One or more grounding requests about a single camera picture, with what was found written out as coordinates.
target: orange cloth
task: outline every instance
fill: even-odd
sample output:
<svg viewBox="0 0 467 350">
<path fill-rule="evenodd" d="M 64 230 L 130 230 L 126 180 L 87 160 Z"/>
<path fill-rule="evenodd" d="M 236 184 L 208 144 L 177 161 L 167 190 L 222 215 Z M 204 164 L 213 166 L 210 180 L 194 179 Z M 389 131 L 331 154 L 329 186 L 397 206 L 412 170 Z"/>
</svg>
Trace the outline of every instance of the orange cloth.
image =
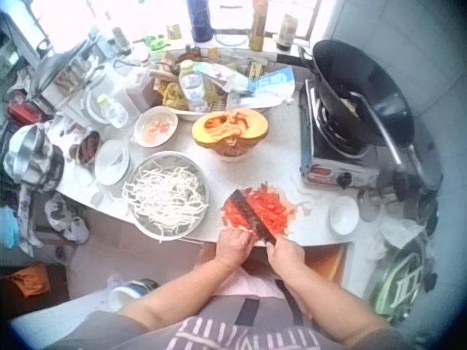
<svg viewBox="0 0 467 350">
<path fill-rule="evenodd" d="M 18 286 L 25 298 L 50 291 L 49 277 L 44 264 L 24 268 L 9 275 L 7 279 Z"/>
</svg>

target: bucket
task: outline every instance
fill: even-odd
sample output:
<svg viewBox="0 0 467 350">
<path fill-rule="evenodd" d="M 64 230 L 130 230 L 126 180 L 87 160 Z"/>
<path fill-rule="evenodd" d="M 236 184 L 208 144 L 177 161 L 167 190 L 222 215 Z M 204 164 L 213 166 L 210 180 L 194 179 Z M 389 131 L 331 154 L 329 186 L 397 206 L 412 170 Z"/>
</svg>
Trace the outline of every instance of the bucket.
<svg viewBox="0 0 467 350">
<path fill-rule="evenodd" d="M 149 294 L 158 288 L 159 284 L 152 279 L 139 279 L 126 282 L 123 286 L 114 288 L 109 295 L 109 306 L 112 311 L 117 312 L 127 306 L 135 299 Z"/>
</svg>

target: hand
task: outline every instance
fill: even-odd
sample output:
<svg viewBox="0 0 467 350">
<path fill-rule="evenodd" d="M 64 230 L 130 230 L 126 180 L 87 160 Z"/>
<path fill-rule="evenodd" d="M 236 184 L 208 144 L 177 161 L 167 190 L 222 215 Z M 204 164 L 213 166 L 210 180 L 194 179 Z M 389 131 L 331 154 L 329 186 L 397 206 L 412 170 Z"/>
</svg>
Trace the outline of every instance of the hand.
<svg viewBox="0 0 467 350">
<path fill-rule="evenodd" d="M 297 243 L 279 236 L 276 245 L 266 244 L 268 260 L 274 271 L 285 280 L 294 271 L 305 266 L 305 251 Z"/>
<path fill-rule="evenodd" d="M 235 270 L 248 258 L 253 244 L 255 244 L 253 233 L 228 228 L 220 233 L 215 259 Z"/>
</svg>

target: black wok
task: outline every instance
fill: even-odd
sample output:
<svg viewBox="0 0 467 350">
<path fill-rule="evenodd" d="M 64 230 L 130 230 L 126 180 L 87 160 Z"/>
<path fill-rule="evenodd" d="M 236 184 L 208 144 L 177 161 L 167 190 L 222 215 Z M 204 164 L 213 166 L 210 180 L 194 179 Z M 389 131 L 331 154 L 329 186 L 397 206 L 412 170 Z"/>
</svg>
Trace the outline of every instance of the black wok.
<svg viewBox="0 0 467 350">
<path fill-rule="evenodd" d="M 397 84 L 381 66 L 362 50 L 336 40 L 322 40 L 313 47 L 311 63 L 302 61 L 317 77 L 317 90 L 331 123 L 346 137 L 385 146 L 382 136 L 365 104 L 350 92 L 366 97 L 393 141 L 409 146 L 414 138 L 414 121 L 409 105 Z M 358 119 L 342 102 L 345 98 L 357 105 Z"/>
</svg>

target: person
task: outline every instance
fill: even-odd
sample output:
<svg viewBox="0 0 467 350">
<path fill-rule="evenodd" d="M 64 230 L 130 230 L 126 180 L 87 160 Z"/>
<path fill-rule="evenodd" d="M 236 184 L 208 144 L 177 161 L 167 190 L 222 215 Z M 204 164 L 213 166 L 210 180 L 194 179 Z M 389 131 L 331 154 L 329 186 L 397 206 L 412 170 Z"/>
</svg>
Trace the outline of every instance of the person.
<svg viewBox="0 0 467 350">
<path fill-rule="evenodd" d="M 48 349 L 407 349 L 364 302 L 308 268 L 304 250 L 286 238 L 266 245 L 281 278 L 275 288 L 245 273 L 254 243 L 247 231 L 223 231 L 191 272 L 118 314 L 95 311 Z"/>
</svg>

